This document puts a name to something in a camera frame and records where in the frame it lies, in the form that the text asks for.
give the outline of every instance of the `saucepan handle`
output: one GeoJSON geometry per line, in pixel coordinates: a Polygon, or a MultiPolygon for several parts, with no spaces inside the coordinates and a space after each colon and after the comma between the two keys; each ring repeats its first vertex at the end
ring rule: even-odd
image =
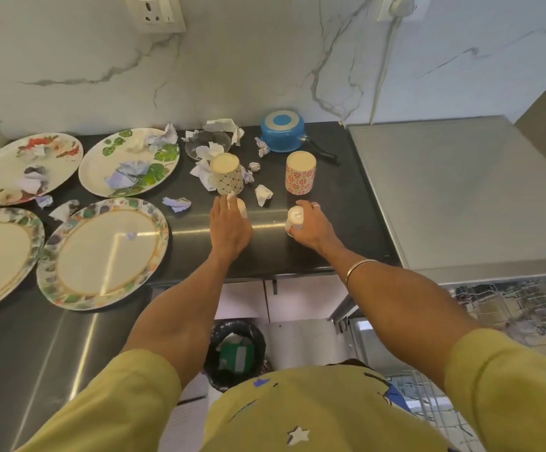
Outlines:
{"type": "Polygon", "coordinates": [[[325,158],[325,159],[330,159],[332,160],[334,163],[336,164],[340,164],[340,162],[338,161],[338,156],[331,153],[331,152],[327,152],[327,151],[324,151],[323,149],[321,149],[317,143],[315,143],[313,140],[309,139],[307,136],[303,136],[300,138],[301,141],[303,143],[306,143],[308,144],[309,146],[311,146],[313,148],[313,150],[318,154],[320,155],[321,157],[325,158]]]}

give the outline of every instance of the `yellow shirt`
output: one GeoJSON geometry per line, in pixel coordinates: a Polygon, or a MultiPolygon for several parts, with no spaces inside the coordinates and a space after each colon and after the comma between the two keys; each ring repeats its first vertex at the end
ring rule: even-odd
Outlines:
{"type": "MultiPolygon", "coordinates": [[[[487,451],[546,451],[546,357],[498,331],[475,330],[451,351],[445,388],[487,451]]],[[[389,389],[359,366],[272,372],[214,403],[202,450],[456,450],[389,389]]],[[[156,451],[180,394],[162,357],[125,352],[19,450],[156,451]]]]}

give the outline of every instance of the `silver bracelet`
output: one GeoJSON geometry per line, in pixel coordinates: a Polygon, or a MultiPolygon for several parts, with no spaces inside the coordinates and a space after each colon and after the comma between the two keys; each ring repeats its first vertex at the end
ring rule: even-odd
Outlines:
{"type": "Polygon", "coordinates": [[[350,275],[352,274],[353,270],[359,266],[359,265],[362,265],[364,263],[367,263],[368,261],[377,261],[377,260],[372,260],[370,258],[365,258],[364,260],[360,260],[358,261],[357,263],[355,263],[354,265],[352,265],[350,267],[350,269],[348,270],[348,273],[346,273],[346,281],[344,282],[346,284],[346,287],[348,287],[348,278],[350,278],[350,275]]]}

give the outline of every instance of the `dish rack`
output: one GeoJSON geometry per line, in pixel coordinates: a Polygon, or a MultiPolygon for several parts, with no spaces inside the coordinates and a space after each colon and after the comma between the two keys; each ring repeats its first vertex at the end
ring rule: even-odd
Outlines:
{"type": "MultiPolygon", "coordinates": [[[[486,326],[503,331],[515,341],[546,355],[546,278],[460,286],[449,291],[465,311],[486,326]]],[[[371,330],[363,326],[364,320],[348,321],[357,357],[381,372],[403,394],[413,414],[428,421],[460,451],[484,452],[472,427],[453,409],[448,396],[426,376],[404,364],[404,368],[398,370],[396,367],[378,369],[375,362],[367,361],[372,358],[367,358],[365,349],[359,349],[364,340],[358,336],[364,330],[371,330]]]]}

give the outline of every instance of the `floral plate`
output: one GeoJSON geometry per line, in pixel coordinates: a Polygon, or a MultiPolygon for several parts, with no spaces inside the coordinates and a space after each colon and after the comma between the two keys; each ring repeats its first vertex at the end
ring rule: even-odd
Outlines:
{"type": "Polygon", "coordinates": [[[32,270],[44,240],[43,223],[35,214],[0,208],[0,301],[32,270]]]}
{"type": "Polygon", "coordinates": [[[179,162],[179,145],[165,144],[156,153],[145,145],[148,135],[164,135],[156,128],[134,128],[108,136],[89,149],[85,155],[78,177],[85,189],[98,196],[133,196],[156,187],[164,181],[179,162]],[[149,170],[132,187],[112,189],[105,179],[124,162],[145,161],[149,170]]]}
{"type": "Polygon", "coordinates": [[[139,198],[93,203],[61,224],[37,265],[43,295],[64,309],[97,309],[125,298],[154,273],[166,252],[168,224],[139,198]]]}
{"type": "Polygon", "coordinates": [[[0,206],[25,203],[51,192],[74,174],[82,158],[83,145],[64,133],[41,133],[7,144],[0,149],[0,206]],[[32,155],[41,146],[44,155],[32,155]],[[36,193],[28,193],[19,185],[31,166],[45,168],[48,178],[36,193]]]}

